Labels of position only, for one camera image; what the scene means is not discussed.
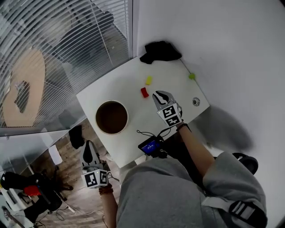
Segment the black cloth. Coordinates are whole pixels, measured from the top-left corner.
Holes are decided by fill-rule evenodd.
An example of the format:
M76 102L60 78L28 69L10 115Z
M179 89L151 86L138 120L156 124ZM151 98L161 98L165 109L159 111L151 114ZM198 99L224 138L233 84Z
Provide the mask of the black cloth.
M69 137L71 145L78 149L84 145L84 139L82 137L82 126L78 125L69 131Z
M140 60L147 64L152 64L154 60L171 61L182 57L171 43L165 41L147 44L145 48L147 53L140 57Z

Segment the floor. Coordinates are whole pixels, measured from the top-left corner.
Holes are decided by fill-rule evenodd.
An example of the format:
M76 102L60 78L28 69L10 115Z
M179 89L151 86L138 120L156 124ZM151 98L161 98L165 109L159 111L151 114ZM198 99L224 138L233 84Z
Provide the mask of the floor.
M105 158L106 149L102 145L98 136L94 132L93 128L89 124L89 121L86 119L82 123L82 136L86 140L91 140L98 149L100 159L106 160L109 168L114 177L118 178L118 166L115 162L109 161ZM72 147L69 140L68 134L58 140L55 145L63 159L63 162L58 165L58 177L65 184L68 184L73 187L72 191L63 191L63 195L67 198L67 203L76 207L83 213L90 213L93 210L102 211L102 204L100 195L97 189L88 189L83 185L81 179L81 164L79 161L80 150ZM44 169L47 170L48 175L52 175L55 165L49 156L49 152L45 151L37 160L32 163L34 172L42 172ZM30 175L28 170L23 172L24 175ZM118 202L120 195L120 186L119 182L110 179L110 183L113 185L114 196ZM62 204L61 209L66 208L66 204ZM37 221L40 220L45 225L46 228L100 228L106 227L102 220L102 213L94 212L91 215L82 215L77 212L75 215L71 211L66 210L66 213L58 211L58 213L64 218L64 221L60 221L56 214L47 215L47 212L41 214Z

